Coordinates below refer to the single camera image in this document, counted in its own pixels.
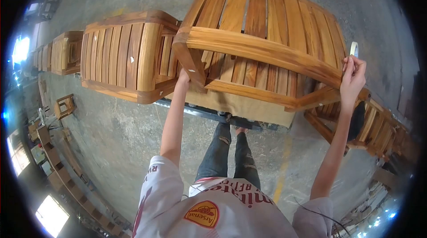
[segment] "yellow floor line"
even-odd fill
[[[276,183],[276,190],[274,191],[273,195],[273,201],[277,204],[279,201],[280,195],[282,194],[282,188],[285,185],[285,177],[286,177],[286,170],[288,169],[288,156],[291,153],[292,149],[292,138],[289,135],[285,136],[285,148],[283,150],[283,156],[282,156],[282,166],[280,166],[279,174],[280,176],[277,179]]]

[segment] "foot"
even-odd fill
[[[238,135],[239,133],[247,133],[247,132],[248,132],[248,129],[245,129],[242,127],[239,127],[236,129],[236,135]]]

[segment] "white jersey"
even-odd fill
[[[133,237],[330,237],[332,221],[298,208],[292,225],[275,203],[245,179],[199,180],[181,201],[178,167],[154,156],[142,184]],[[332,217],[332,201],[303,204]]]

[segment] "window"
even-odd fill
[[[35,213],[48,233],[56,238],[70,215],[49,194]]]
[[[24,146],[22,145],[21,141],[18,141],[18,139],[18,130],[15,130],[7,138],[7,147],[9,149],[10,158],[12,159],[12,164],[13,168],[15,169],[16,176],[18,176],[29,164],[29,159],[27,154],[25,153]]]

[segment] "cable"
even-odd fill
[[[330,218],[330,217],[328,217],[327,215],[323,215],[322,213],[317,213],[317,212],[315,212],[315,211],[313,211],[313,210],[310,210],[310,209],[308,209],[308,208],[303,207],[302,205],[300,205],[300,203],[298,203],[298,201],[296,200],[296,198],[295,198],[295,197],[294,197],[294,200],[295,200],[295,202],[296,202],[300,207],[302,207],[303,209],[308,210],[308,211],[313,212],[313,213],[316,213],[316,214],[319,214],[319,215],[321,215],[321,216],[323,216],[323,217],[325,217],[325,218],[330,219],[331,221],[335,222],[336,224],[340,225],[340,226],[345,230],[345,232],[348,234],[348,236],[349,236],[349,237],[351,237],[350,233],[349,233],[349,232],[348,232],[348,230],[344,227],[344,225],[342,225],[341,223],[339,223],[339,222],[338,222],[338,221],[336,221],[335,219]]]

